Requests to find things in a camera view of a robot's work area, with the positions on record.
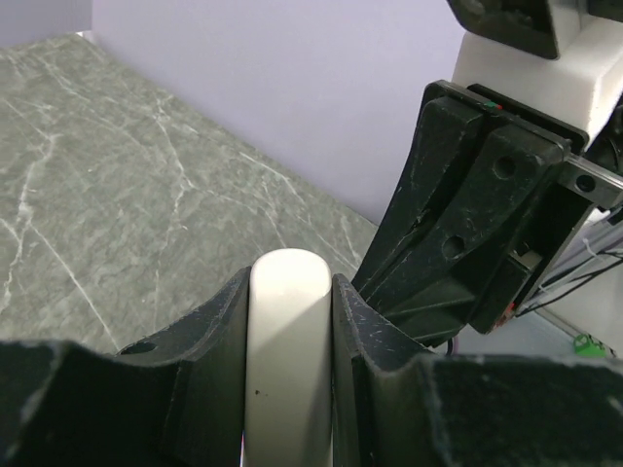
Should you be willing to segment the white stapler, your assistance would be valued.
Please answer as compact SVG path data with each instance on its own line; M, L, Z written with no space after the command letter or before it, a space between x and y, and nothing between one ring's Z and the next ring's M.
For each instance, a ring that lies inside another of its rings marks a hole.
M243 465L331 465L331 292L330 268L310 251L253 265Z

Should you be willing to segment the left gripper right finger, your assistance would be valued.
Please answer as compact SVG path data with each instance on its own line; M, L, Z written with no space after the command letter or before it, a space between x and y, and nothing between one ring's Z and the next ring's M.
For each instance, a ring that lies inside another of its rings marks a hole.
M615 359L444 356L332 284L337 466L618 466Z

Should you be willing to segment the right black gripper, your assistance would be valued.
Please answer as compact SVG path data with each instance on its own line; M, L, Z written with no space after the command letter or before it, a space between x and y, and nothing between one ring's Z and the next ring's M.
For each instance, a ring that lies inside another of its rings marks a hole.
M536 288L563 276L553 268L589 214L622 216L621 101L589 143L574 126L469 89L551 133L494 123L484 97L449 82L425 89L408 159L352 284L426 342L466 324L487 334L521 306L531 311Z

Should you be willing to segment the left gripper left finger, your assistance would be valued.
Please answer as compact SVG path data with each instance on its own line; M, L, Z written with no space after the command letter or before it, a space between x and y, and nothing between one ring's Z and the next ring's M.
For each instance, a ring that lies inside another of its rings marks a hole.
M3 341L2 464L238 465L249 279L118 354Z

